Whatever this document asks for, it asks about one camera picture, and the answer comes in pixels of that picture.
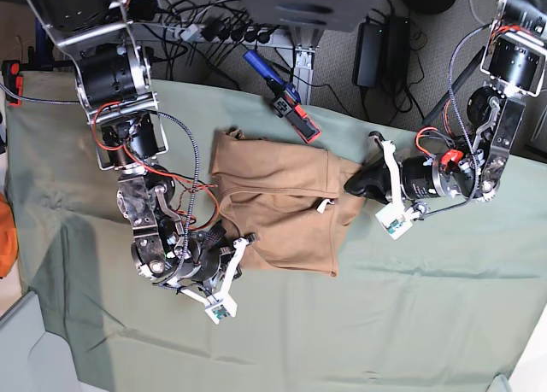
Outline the robot arm with silver motor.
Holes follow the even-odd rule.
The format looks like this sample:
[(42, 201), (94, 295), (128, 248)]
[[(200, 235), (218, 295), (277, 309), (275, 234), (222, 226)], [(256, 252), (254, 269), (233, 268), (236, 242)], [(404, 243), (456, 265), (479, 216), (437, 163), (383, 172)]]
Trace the robot arm with silver motor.
[(440, 152), (420, 149), (400, 159), (395, 143), (381, 132), (368, 132), (363, 121), (334, 117), (330, 111), (306, 114), (288, 110), (303, 142), (288, 143), (271, 131), (273, 114), (265, 108), (197, 119), (188, 131), (174, 121), (168, 138), (205, 136), (188, 145), (187, 164), (204, 167), (216, 182), (210, 228), (221, 233), (230, 260), (224, 281), (238, 268), (338, 274), (338, 252), (350, 224), (366, 202), (379, 206), (375, 218), (393, 239), (415, 222), (430, 219), (435, 198), (447, 210), (470, 202), (488, 202), (500, 185), (509, 151), (521, 124), (529, 90), (544, 46), (545, 18), (527, 0), (499, 0), (489, 26), (485, 59), (489, 81), (456, 105), (456, 77), (449, 77), (441, 102), (454, 110), (461, 130), (424, 126), (415, 145), (438, 140)]

